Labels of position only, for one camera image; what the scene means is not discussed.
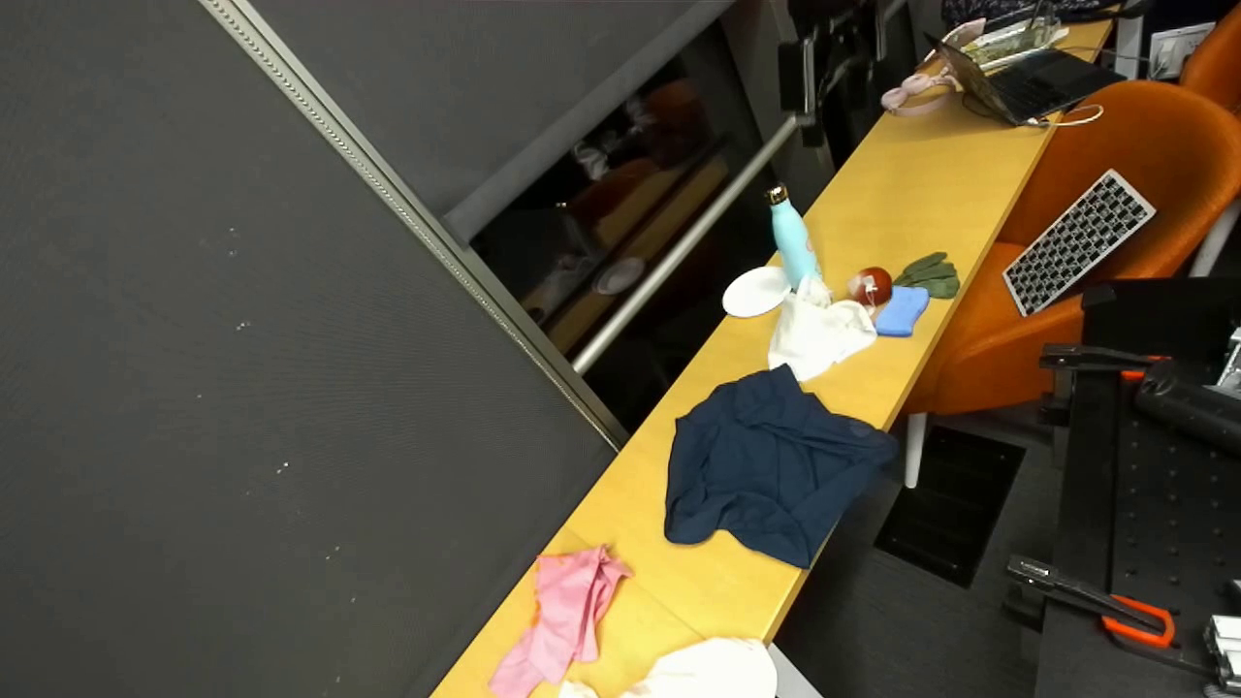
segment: gray wall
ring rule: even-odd
[[[0,91],[0,695],[425,695],[597,435],[199,5]]]

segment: dark fabric panel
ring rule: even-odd
[[[402,180],[469,241],[730,0],[257,0]]]
[[[601,439],[199,5],[0,91],[0,695],[425,695]]]

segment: orange chair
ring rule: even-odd
[[[1197,41],[1177,68],[1177,84],[1234,107],[1241,121],[1241,5]]]
[[[1078,294],[1022,316],[1000,270],[1107,165],[1124,173],[1155,215],[1129,237],[1078,286],[1097,280],[1177,276],[1210,226],[1234,206],[1241,180],[1241,131],[1213,99],[1163,84],[1115,81],[1091,98],[1093,125],[1051,137],[992,252],[959,299],[954,323],[930,354],[907,398],[907,464],[920,480],[925,414],[996,411],[1035,403],[1051,391],[1038,368],[1045,346],[1083,341]]]

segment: floor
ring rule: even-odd
[[[1051,429],[1035,411],[937,421],[1022,445],[1003,510],[960,588],[872,545],[894,475],[854,502],[776,638],[824,698],[1026,698],[1035,685],[1035,630],[1003,612],[1003,557],[1051,557],[1061,480]]]

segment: metal rod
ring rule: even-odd
[[[594,361],[624,334],[624,327],[655,299],[655,290],[687,263],[700,237],[726,215],[742,188],[776,160],[776,149],[801,126],[801,117],[788,117],[776,137],[742,165],[742,173],[716,192],[700,215],[677,237],[677,243],[643,276],[643,283],[619,303],[619,308],[584,341],[575,355],[575,373],[590,373]]]

